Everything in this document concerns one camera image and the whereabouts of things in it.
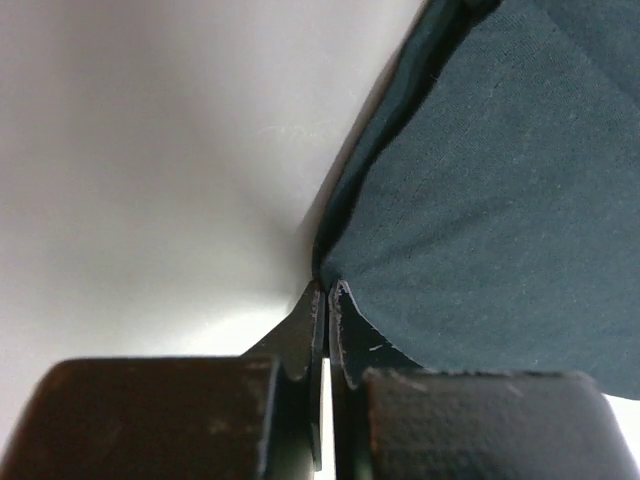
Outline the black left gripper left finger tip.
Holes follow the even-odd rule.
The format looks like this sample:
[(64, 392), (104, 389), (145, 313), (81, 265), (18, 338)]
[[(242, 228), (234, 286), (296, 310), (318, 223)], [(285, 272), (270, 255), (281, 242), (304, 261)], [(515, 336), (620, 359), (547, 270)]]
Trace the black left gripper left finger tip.
[(322, 467), (324, 294), (239, 356), (85, 358), (52, 367), (5, 479), (310, 479)]

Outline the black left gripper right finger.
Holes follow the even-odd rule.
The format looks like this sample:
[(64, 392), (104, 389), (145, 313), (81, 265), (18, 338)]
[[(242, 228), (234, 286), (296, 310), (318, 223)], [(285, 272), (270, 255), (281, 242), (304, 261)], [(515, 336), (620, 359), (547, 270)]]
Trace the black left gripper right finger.
[(433, 371), (327, 297), (340, 479), (635, 479), (594, 382), (576, 372)]

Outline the black t shirt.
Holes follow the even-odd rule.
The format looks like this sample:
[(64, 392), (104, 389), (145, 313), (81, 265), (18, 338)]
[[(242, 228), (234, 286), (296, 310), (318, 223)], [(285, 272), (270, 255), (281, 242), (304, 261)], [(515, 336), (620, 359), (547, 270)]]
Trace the black t shirt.
[(639, 395), (639, 5), (431, 1), (313, 273), (418, 364)]

